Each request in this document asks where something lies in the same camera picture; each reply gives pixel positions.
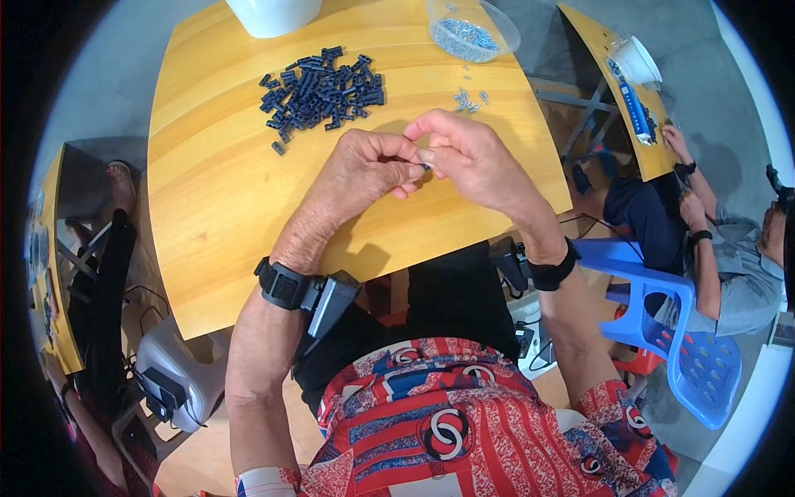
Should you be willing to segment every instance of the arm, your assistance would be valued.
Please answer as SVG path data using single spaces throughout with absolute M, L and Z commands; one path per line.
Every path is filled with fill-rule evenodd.
M 406 198 L 417 190 L 413 182 L 425 171 L 407 162 L 416 150 L 396 134 L 346 132 L 279 235 L 270 260 L 297 273 L 316 274 L 328 240 L 342 223 L 388 192 Z M 226 385 L 236 475 L 268 467 L 300 474 L 281 386 L 303 333 L 301 319 L 301 311 L 263 299 L 259 285 L 240 312 Z
M 41 359 L 52 388 L 60 397 L 60 392 L 64 389 L 64 385 L 67 384 L 67 379 L 58 364 L 58 359 L 46 351 L 41 353 Z M 69 412 L 75 418 L 75 423 L 80 428 L 80 432 L 86 437 L 91 450 L 94 451 L 99 470 L 113 485 L 126 491 L 127 483 L 124 480 L 124 472 L 122 471 L 122 457 L 118 454 L 118 450 L 116 450 L 111 439 L 108 438 L 107 434 L 88 413 L 83 404 L 80 403 L 74 390 L 67 392 L 66 397 L 61 400 L 66 403 Z
M 671 126 L 670 124 L 663 126 L 662 139 L 665 143 L 665 147 L 668 150 L 672 150 L 674 153 L 676 153 L 676 155 L 679 156 L 679 160 L 682 164 L 690 165 L 695 162 L 690 155 L 690 152 L 688 152 L 687 145 L 684 143 L 684 135 L 677 128 Z M 690 188 L 692 188 L 698 198 L 701 199 L 701 203 L 704 205 L 704 213 L 714 223 L 717 218 L 716 206 L 718 205 L 718 200 L 716 199 L 712 188 L 709 186 L 707 178 L 705 178 L 701 173 L 701 170 L 696 167 L 696 171 L 689 175 L 689 179 Z
M 707 229 L 707 219 L 700 197 L 692 190 L 685 190 L 679 202 L 682 219 L 690 227 L 691 233 Z M 693 249 L 696 263 L 696 309 L 706 317 L 718 320 L 720 317 L 720 278 L 718 263 L 712 251 L 712 241 L 701 239 Z
M 476 204 L 507 215 L 518 227 L 533 264 L 560 264 L 567 253 L 555 212 L 527 172 L 489 126 L 434 110 L 411 122 L 410 140 L 430 134 L 430 147 L 417 157 Z M 541 312 L 549 323 L 560 372 L 575 406 L 592 387 L 617 379 L 591 295 L 578 266 L 554 292 L 541 292 Z

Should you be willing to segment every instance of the dark pants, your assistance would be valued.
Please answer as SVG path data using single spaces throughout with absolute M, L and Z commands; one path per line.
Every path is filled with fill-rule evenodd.
M 644 183 L 639 178 L 615 178 L 607 190 L 603 218 L 610 224 L 626 224 L 638 242 L 650 269 L 683 274 L 682 241 L 688 225 L 679 214 L 681 188 L 674 173 Z M 646 298 L 646 311 L 653 316 L 665 296 Z
M 136 234 L 127 214 L 116 209 L 102 261 L 95 257 L 87 261 L 97 271 L 98 281 L 82 272 L 72 280 L 72 286 L 89 299 L 86 303 L 72 297 L 68 310 L 72 334 L 85 365 L 76 374 L 77 387 L 88 392 L 96 407 L 110 420 L 123 408 L 126 374 L 121 336 L 122 297 Z
M 326 386 L 345 366 L 403 340 L 450 336 L 480 342 L 516 362 L 519 343 L 487 242 L 476 243 L 409 268 L 409 311 L 403 325 L 387 328 L 357 305 L 306 357 L 304 334 L 293 368 L 313 414 Z

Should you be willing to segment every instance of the seated person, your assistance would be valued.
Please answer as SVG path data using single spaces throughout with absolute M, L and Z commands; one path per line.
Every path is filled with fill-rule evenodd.
M 115 207 L 113 222 L 102 261 L 93 256 L 87 260 L 99 279 L 95 282 L 79 272 L 72 287 L 88 302 L 72 296 L 68 309 L 72 335 L 85 369 L 68 379 L 54 355 L 45 351 L 41 358 L 52 388 L 79 428 L 75 433 L 76 446 L 89 468 L 89 478 L 99 485 L 101 495 L 149 495 L 141 479 L 116 449 L 111 435 L 111 424 L 125 407 L 122 296 L 137 232 L 130 221 L 135 190 L 129 169 L 121 161 L 112 161 L 106 172 Z M 91 232 L 74 219 L 67 220 L 67 229 L 79 240 L 78 255 L 83 255 L 91 241 Z M 130 423 L 130 429 L 134 436 L 129 438 L 126 447 L 136 461 L 140 461 L 138 465 L 147 477 L 153 479 L 156 464 L 144 464 L 153 460 L 154 447 L 149 434 L 137 418 Z
M 431 148 L 418 149 L 426 134 Z M 336 229 L 388 192 L 411 195 L 425 163 L 518 227 L 576 410 L 544 404 L 518 370 L 486 243 L 409 269 L 405 325 L 386 328 L 351 305 L 307 355 L 301 311 L 272 304 L 257 285 L 227 367 L 238 497 L 675 495 L 669 454 L 619 381 L 576 252 L 525 170 L 489 126 L 446 111 L 420 116 L 404 135 L 343 134 L 269 264 L 316 274 Z M 303 472 L 282 398 L 291 367 L 326 436 Z
M 718 204 L 682 133 L 665 125 L 662 137 L 686 165 L 690 188 L 682 191 L 676 174 L 669 173 L 646 183 L 615 178 L 607 189 L 596 191 L 576 166 L 576 191 L 569 185 L 575 210 L 615 226 L 626 224 L 647 267 L 695 282 L 688 331 L 725 336 L 769 329 L 784 281 L 785 213 L 772 203 L 761 229 L 751 219 L 730 214 Z M 655 320 L 676 327 L 679 311 L 672 299 L 653 294 L 646 309 Z

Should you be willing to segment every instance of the blue plastic stool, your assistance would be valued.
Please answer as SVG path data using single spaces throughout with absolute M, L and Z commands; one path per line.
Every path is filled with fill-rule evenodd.
M 573 240 L 583 256 L 582 267 L 630 280 L 629 298 L 621 285 L 612 285 L 607 297 L 629 305 L 615 321 L 599 323 L 602 334 L 616 342 L 645 348 L 668 361 L 668 384 L 681 404 L 704 426 L 718 429 L 731 412 L 743 362 L 730 336 L 687 333 L 686 324 L 695 301 L 693 283 L 681 276 L 643 266 L 630 244 L 622 239 Z M 635 250 L 640 252 L 636 242 Z M 664 293 L 679 308 L 677 329 L 660 324 L 644 307 L 646 295 Z

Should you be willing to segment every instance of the gray floor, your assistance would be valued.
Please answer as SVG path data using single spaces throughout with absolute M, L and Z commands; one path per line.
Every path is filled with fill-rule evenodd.
M 52 108 L 35 164 L 33 196 L 61 143 L 148 135 L 157 74 L 172 28 L 213 2 L 120 0 L 109 11 L 76 59 Z M 566 35 L 571 29 L 553 0 L 493 3 L 520 29 L 522 46 L 516 57 L 528 76 L 592 82 L 593 60 L 578 56 L 570 46 L 571 37 Z M 638 36 L 663 75 L 666 109 L 682 127 L 718 200 L 731 211 L 761 221 L 773 199 L 764 175 L 764 166 L 770 162 L 768 149 L 750 92 L 719 35 L 709 1 L 566 3 L 619 34 Z M 747 355 L 744 363 L 753 364 L 760 340 L 738 341 Z M 749 374 L 747 367 L 742 389 Z M 665 443 L 687 458 L 681 474 L 686 483 L 720 431 L 700 426 L 671 401 L 664 374 L 658 380 L 653 380 L 648 400 L 656 402 L 656 407 L 646 412 Z

